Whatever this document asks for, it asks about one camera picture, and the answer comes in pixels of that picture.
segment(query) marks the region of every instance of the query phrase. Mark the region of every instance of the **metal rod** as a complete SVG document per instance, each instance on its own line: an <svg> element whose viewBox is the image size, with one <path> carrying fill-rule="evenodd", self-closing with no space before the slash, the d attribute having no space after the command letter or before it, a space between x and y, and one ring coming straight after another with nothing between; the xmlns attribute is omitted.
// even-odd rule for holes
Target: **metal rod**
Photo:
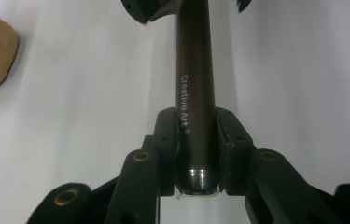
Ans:
<svg viewBox="0 0 350 224"><path fill-rule="evenodd" d="M209 26L207 0L183 1L177 12L176 186L187 195L213 194L219 180Z"/></svg>

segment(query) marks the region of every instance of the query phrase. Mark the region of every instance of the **polished metal end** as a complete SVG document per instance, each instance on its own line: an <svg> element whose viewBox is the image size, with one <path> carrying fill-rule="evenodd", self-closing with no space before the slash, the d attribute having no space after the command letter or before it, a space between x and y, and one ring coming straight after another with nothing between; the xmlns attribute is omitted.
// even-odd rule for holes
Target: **polished metal end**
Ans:
<svg viewBox="0 0 350 224"><path fill-rule="evenodd" d="M188 196L216 194L218 173L208 170L189 170L177 176L176 186L181 194Z"/></svg>

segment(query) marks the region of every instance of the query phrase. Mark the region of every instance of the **white background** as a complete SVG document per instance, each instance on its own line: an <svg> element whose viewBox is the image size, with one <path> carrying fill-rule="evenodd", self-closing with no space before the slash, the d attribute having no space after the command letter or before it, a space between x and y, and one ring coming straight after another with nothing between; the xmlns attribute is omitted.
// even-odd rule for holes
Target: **white background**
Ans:
<svg viewBox="0 0 350 224"><path fill-rule="evenodd" d="M350 183L350 1L210 1L217 106L329 193ZM52 189L92 189L175 105L175 16L120 0L0 0L21 45L0 86L0 223ZM248 223L243 197L162 199L161 223Z"/></svg>

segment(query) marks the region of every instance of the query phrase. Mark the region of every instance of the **screw hole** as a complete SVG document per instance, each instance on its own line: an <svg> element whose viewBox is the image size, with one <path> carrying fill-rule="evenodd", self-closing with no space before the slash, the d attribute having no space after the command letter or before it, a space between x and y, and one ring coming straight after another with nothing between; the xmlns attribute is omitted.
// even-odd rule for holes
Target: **screw hole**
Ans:
<svg viewBox="0 0 350 224"><path fill-rule="evenodd" d="M123 224L134 224L139 220L139 216L136 212L127 212L121 217L121 223Z"/></svg>
<svg viewBox="0 0 350 224"><path fill-rule="evenodd" d="M60 192L59 194L57 194L53 202L58 206L65 206L75 202L78 198L78 195L79 195L79 189L76 189L76 188L66 189Z"/></svg>
<svg viewBox="0 0 350 224"><path fill-rule="evenodd" d="M149 154L147 152L139 152L134 154L133 159L136 161L148 161Z"/></svg>
<svg viewBox="0 0 350 224"><path fill-rule="evenodd" d="M274 154L273 152L270 152L270 151L260 152L260 156L266 161L276 161L277 160L276 154Z"/></svg>

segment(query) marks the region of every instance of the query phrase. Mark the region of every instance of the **brass insert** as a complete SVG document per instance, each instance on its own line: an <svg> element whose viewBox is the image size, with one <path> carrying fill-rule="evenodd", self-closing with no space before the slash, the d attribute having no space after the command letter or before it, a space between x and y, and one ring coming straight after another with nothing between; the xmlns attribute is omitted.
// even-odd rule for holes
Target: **brass insert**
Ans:
<svg viewBox="0 0 350 224"><path fill-rule="evenodd" d="M54 199L54 203L58 206L66 206L70 203L75 202L78 199L79 196L79 189L76 188L71 188L71 189L66 189L56 195Z"/></svg>
<svg viewBox="0 0 350 224"><path fill-rule="evenodd" d="M148 161L149 154L147 152L139 152L134 154L133 159L136 161Z"/></svg>
<svg viewBox="0 0 350 224"><path fill-rule="evenodd" d="M276 154L273 152L270 152L270 151L262 151L262 152L260 152L260 156L266 161L276 161L277 160Z"/></svg>

